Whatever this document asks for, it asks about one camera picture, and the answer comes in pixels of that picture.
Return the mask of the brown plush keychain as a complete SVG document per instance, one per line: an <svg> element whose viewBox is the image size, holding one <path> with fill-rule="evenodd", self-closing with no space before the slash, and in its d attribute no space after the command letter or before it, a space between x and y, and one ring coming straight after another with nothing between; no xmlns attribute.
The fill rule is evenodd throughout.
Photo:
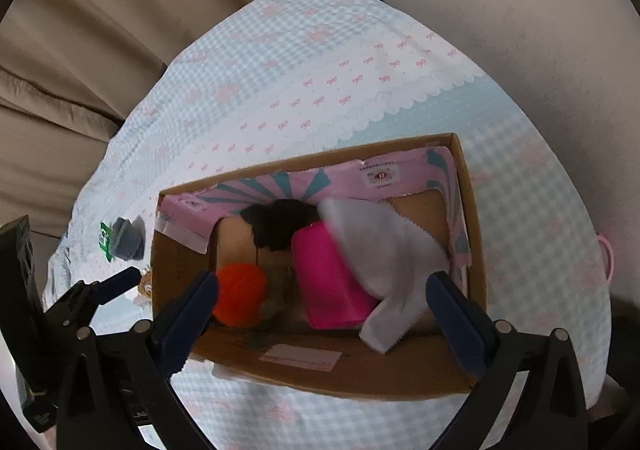
<svg viewBox="0 0 640 450"><path fill-rule="evenodd" d="M137 295L134 302L138 305L147 304L152 300L152 272L147 271L137 286Z"/></svg>

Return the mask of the grey socks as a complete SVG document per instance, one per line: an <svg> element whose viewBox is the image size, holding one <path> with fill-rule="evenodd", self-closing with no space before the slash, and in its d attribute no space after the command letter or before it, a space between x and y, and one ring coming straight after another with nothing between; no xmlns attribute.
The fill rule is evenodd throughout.
<svg viewBox="0 0 640 450"><path fill-rule="evenodd" d="M144 254L145 226L141 217L119 217L111 226L108 252L121 260L141 260Z"/></svg>

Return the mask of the orange pompom plush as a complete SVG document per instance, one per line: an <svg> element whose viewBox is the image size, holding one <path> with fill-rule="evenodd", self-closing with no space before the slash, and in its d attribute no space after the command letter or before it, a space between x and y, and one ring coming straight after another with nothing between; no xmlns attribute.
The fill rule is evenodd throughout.
<svg viewBox="0 0 640 450"><path fill-rule="evenodd" d="M294 274L290 267L262 268L234 262L215 274L218 296L213 317L223 326L254 328L288 306Z"/></svg>

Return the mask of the black hair clip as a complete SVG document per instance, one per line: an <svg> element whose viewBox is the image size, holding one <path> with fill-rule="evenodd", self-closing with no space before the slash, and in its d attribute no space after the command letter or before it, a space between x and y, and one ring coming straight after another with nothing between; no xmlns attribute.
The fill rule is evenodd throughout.
<svg viewBox="0 0 640 450"><path fill-rule="evenodd" d="M319 220L314 204L293 199L253 204L244 208L240 216L252 228L256 248L272 252L288 251L294 234Z"/></svg>

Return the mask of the white cloth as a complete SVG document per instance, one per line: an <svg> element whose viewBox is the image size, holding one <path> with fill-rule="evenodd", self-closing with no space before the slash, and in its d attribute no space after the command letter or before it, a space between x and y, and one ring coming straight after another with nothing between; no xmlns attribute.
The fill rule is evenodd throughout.
<svg viewBox="0 0 640 450"><path fill-rule="evenodd" d="M384 355L427 313L426 280L446 274L450 259L429 233L385 202L327 199L319 215L358 283L380 301L359 336Z"/></svg>

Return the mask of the magenta zip pouch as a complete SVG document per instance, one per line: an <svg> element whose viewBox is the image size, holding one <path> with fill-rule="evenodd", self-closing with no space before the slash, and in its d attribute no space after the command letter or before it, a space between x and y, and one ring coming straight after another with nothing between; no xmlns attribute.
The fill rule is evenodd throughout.
<svg viewBox="0 0 640 450"><path fill-rule="evenodd" d="M294 272L310 326L361 326L378 304L359 284L323 222L298 230L291 244Z"/></svg>

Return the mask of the green wet wipes pack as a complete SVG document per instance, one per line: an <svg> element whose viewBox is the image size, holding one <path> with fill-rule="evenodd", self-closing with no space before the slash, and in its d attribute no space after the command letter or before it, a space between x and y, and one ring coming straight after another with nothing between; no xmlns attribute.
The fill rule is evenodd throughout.
<svg viewBox="0 0 640 450"><path fill-rule="evenodd" d="M112 227L105 222L100 223L100 234L99 234L99 248L105 256L105 259L108 262L113 260L113 255L111 253L111 236L112 236Z"/></svg>

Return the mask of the cardboard box with pink lining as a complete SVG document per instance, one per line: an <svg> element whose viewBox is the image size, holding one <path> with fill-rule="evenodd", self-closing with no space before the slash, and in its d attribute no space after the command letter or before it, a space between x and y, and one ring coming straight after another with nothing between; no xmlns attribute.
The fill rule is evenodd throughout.
<svg viewBox="0 0 640 450"><path fill-rule="evenodd" d="M480 222L455 134L258 165L160 192L152 306L218 280L194 355L244 378L346 398L467 392L424 295L442 270L486 300Z"/></svg>

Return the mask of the light blue patterned bedsheet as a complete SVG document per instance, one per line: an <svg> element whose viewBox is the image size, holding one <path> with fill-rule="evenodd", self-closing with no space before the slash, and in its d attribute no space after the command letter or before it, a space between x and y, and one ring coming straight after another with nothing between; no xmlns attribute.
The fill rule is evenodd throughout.
<svg viewBox="0 0 640 450"><path fill-rule="evenodd" d="M378 0L254 0L168 66L110 141L49 262L44 296L119 270L119 217L152 228L158 194L192 180L357 144L456 134L480 216L490 314L570 333L587 404L611 337L600 246L564 167L462 51Z"/></svg>

